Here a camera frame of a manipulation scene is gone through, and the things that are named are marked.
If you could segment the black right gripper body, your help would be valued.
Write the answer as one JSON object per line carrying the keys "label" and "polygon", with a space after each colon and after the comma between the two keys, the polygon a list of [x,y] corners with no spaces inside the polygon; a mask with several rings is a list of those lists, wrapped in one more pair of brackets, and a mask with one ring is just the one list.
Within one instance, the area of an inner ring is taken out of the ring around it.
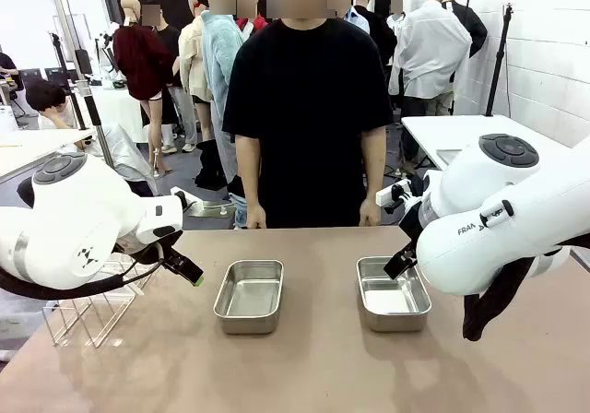
{"label": "black right gripper body", "polygon": [[410,245],[416,246],[419,235],[422,233],[422,226],[419,220],[421,203],[416,203],[405,210],[404,216],[399,221],[400,229],[410,239]]}

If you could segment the rectangular steel container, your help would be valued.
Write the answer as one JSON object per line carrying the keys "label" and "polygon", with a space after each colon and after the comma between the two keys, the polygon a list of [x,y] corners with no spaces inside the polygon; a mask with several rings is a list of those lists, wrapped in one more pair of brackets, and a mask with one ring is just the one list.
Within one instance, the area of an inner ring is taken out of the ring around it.
{"label": "rectangular steel container", "polygon": [[241,260],[222,280],[213,312],[226,335],[268,335],[278,324],[284,266],[278,260]]}
{"label": "rectangular steel container", "polygon": [[416,268],[396,279],[384,271],[390,257],[357,261],[359,294],[366,325],[377,333],[418,332],[424,329],[431,299]]}

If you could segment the person's left forearm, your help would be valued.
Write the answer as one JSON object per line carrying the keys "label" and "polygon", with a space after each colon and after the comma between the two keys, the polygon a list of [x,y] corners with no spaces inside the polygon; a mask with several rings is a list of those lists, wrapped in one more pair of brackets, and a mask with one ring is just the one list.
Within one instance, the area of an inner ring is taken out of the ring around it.
{"label": "person's left forearm", "polygon": [[361,150],[367,176],[367,198],[376,202],[376,194],[383,188],[387,153],[386,128],[384,126],[363,132]]}

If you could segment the person's left hand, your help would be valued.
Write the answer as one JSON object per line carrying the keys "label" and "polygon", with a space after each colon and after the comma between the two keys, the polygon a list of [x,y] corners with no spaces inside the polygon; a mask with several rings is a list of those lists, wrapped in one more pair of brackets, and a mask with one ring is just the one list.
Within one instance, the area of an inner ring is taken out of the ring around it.
{"label": "person's left hand", "polygon": [[366,198],[360,205],[360,227],[375,227],[381,222],[381,208],[374,199]]}

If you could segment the person's right hand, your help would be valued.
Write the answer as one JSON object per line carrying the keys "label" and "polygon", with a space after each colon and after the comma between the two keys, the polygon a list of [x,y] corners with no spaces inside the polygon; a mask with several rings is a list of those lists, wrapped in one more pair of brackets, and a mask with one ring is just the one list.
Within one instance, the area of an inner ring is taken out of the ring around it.
{"label": "person's right hand", "polygon": [[246,227],[249,230],[266,228],[266,212],[259,203],[247,205]]}

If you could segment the black clothing heap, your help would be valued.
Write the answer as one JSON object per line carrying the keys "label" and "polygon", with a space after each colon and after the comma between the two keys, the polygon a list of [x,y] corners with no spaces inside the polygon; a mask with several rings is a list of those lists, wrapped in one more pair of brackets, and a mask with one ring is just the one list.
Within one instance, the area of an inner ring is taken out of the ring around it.
{"label": "black clothing heap", "polygon": [[202,141],[196,145],[201,151],[201,170],[195,176],[195,185],[199,188],[218,191],[227,186],[215,139]]}

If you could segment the white draped background table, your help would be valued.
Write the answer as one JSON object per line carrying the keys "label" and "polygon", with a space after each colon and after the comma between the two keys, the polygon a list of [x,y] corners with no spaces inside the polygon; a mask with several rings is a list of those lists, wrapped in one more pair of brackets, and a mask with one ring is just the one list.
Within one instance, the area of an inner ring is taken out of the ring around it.
{"label": "white draped background table", "polygon": [[143,125],[140,103],[127,89],[91,87],[103,126],[119,124],[137,144],[148,142],[148,128]]}

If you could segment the mannequin in white shirt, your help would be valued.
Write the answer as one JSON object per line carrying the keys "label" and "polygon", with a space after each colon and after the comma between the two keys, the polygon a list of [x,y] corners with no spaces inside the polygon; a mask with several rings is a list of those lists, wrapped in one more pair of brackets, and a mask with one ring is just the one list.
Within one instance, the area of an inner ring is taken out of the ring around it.
{"label": "mannequin in white shirt", "polygon": [[402,118],[450,112],[466,77],[471,36],[441,0],[425,0],[396,30],[388,91],[401,94]]}

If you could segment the mannequin in dark red jacket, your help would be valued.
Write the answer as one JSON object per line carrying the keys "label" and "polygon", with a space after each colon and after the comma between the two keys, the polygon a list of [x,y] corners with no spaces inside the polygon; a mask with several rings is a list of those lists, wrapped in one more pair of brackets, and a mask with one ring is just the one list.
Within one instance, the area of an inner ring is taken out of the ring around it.
{"label": "mannequin in dark red jacket", "polygon": [[125,23],[113,34],[116,64],[126,78],[128,92],[140,102],[148,120],[149,163],[160,177],[170,172],[162,154],[163,91],[172,81],[174,58],[159,36],[140,24],[139,0],[120,0]]}

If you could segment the mannequin in beige shirt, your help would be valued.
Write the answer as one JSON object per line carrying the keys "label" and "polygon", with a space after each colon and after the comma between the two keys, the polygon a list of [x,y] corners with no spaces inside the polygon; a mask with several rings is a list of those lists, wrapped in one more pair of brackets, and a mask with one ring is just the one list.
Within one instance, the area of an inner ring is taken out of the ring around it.
{"label": "mannequin in beige shirt", "polygon": [[202,140],[214,138],[211,120],[212,93],[207,84],[202,51],[203,19],[208,0],[187,0],[194,19],[183,27],[179,38],[180,75],[184,91],[195,104]]}

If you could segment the black monitor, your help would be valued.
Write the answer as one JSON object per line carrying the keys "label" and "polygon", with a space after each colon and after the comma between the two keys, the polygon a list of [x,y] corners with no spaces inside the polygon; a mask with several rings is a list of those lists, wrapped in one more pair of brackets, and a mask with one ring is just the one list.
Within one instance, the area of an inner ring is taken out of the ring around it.
{"label": "black monitor", "polygon": [[60,86],[61,88],[68,88],[68,72],[62,67],[45,67],[44,72],[48,81]]}
{"label": "black monitor", "polygon": [[24,89],[28,89],[36,82],[43,80],[43,76],[39,68],[20,69],[19,79],[22,82]]}

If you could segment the standing person in black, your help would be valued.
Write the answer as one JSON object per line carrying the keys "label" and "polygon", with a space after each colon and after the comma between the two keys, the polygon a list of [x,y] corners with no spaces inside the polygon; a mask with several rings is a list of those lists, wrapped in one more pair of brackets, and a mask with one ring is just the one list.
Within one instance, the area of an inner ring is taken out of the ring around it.
{"label": "standing person in black", "polygon": [[173,101],[176,112],[179,114],[183,122],[185,139],[182,152],[191,153],[196,149],[196,144],[198,142],[196,116],[192,98],[184,91],[180,77],[180,31],[166,21],[162,10],[160,10],[159,24],[154,26],[153,30],[174,57],[171,70],[173,79],[168,85],[168,91],[171,95],[171,100]]}

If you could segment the mannequin in light blue sweater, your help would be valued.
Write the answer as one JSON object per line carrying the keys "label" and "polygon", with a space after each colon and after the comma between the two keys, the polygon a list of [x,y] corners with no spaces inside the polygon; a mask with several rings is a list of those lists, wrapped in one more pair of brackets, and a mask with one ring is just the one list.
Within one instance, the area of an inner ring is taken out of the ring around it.
{"label": "mannequin in light blue sweater", "polygon": [[237,175],[234,137],[223,130],[223,115],[229,93],[231,70],[243,44],[233,13],[236,0],[207,0],[203,20],[202,50],[206,81],[212,93],[211,117],[218,153],[228,183]]}

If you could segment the mannequin in red top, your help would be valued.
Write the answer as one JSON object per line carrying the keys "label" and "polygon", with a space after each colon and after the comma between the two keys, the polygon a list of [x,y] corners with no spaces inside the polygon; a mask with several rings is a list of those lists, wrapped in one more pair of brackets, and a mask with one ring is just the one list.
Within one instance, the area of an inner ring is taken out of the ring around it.
{"label": "mannequin in red top", "polygon": [[236,24],[245,41],[267,26],[266,19],[259,12],[258,4],[259,0],[237,0]]}

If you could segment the white floor base plate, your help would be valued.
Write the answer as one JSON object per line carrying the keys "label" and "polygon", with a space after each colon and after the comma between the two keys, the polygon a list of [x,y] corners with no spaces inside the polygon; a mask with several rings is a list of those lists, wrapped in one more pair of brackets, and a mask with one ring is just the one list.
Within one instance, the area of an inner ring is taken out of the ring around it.
{"label": "white floor base plate", "polygon": [[195,218],[231,218],[235,206],[231,201],[204,201],[197,199],[186,208],[185,214]]}

